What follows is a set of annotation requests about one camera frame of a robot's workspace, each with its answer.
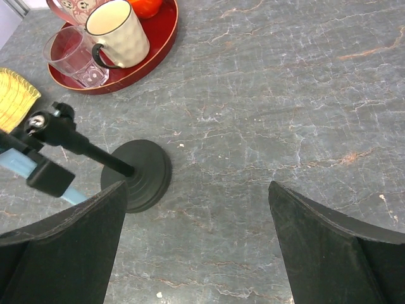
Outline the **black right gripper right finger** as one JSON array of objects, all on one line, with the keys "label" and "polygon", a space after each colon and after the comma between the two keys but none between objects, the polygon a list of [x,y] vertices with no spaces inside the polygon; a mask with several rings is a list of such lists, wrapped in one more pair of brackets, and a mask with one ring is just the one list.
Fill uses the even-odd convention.
[{"label": "black right gripper right finger", "polygon": [[404,303],[404,234],[273,181],[268,201],[295,303]]}]

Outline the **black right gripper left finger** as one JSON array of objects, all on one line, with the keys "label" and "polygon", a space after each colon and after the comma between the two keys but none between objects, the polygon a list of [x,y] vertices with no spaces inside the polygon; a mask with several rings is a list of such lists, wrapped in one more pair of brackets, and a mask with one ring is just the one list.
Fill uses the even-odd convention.
[{"label": "black right gripper left finger", "polygon": [[1,234],[1,303],[103,303],[128,187],[123,181]]}]

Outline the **smartphone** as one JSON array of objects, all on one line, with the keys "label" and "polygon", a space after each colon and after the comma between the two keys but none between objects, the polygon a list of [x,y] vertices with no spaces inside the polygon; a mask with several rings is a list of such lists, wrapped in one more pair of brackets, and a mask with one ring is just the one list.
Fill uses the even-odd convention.
[{"label": "smartphone", "polygon": [[[39,166],[22,152],[14,148],[7,150],[1,154],[1,166],[22,176],[28,180],[29,175]],[[77,205],[87,199],[87,197],[77,191],[74,187],[69,186],[61,195],[61,198],[72,205]]]}]

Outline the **black phone stand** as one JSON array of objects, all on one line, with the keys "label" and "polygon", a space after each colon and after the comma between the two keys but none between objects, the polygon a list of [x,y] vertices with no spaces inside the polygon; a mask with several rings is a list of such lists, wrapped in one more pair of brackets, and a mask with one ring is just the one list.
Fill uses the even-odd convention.
[{"label": "black phone stand", "polygon": [[61,146],[103,165],[101,189],[118,181],[128,186],[127,213],[143,212],[166,193],[172,175],[171,160],[155,142],[138,139],[126,142],[112,154],[92,144],[77,131],[75,111],[66,103],[53,103],[54,112],[37,111],[22,129],[1,131],[1,154],[14,148],[39,166],[25,180],[26,185],[55,198],[61,198],[75,175],[53,162],[40,150],[44,145]]}]

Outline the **yellow bamboo tray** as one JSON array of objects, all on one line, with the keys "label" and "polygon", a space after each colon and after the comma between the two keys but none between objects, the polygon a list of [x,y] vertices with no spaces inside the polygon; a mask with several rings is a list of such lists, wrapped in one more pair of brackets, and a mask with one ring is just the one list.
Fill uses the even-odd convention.
[{"label": "yellow bamboo tray", "polygon": [[41,93],[9,68],[1,68],[1,130],[10,133],[25,118]]}]

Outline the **round red tray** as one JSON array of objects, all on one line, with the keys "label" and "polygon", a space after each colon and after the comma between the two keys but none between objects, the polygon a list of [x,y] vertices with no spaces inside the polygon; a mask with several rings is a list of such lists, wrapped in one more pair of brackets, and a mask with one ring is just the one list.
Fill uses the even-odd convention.
[{"label": "round red tray", "polygon": [[156,15],[140,20],[150,42],[149,54],[136,66],[111,70],[109,79],[102,86],[82,88],[71,77],[63,75],[51,65],[47,66],[49,74],[58,85],[81,94],[107,94],[128,87],[151,73],[170,52],[177,36],[178,14],[176,1],[163,1]]}]

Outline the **cream ceramic mug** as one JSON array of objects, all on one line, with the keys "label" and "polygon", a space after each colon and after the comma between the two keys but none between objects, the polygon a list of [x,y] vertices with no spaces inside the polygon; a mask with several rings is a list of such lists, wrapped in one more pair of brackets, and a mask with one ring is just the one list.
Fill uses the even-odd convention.
[{"label": "cream ceramic mug", "polygon": [[128,1],[108,1],[96,8],[85,23],[94,45],[92,57],[103,68],[130,68],[149,53],[150,43]]}]

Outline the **pink floral mug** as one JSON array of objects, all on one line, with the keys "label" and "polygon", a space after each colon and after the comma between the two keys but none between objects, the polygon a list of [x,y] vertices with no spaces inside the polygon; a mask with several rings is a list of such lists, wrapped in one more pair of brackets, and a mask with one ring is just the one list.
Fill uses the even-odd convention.
[{"label": "pink floral mug", "polygon": [[89,15],[109,0],[46,0],[49,9],[71,25],[84,27]]}]

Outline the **orange bowl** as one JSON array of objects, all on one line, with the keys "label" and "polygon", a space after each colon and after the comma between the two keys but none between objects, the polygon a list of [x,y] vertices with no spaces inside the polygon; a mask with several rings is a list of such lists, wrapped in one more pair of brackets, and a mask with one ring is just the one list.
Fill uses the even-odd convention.
[{"label": "orange bowl", "polygon": [[148,19],[156,15],[163,0],[128,0],[135,14],[141,19]]}]

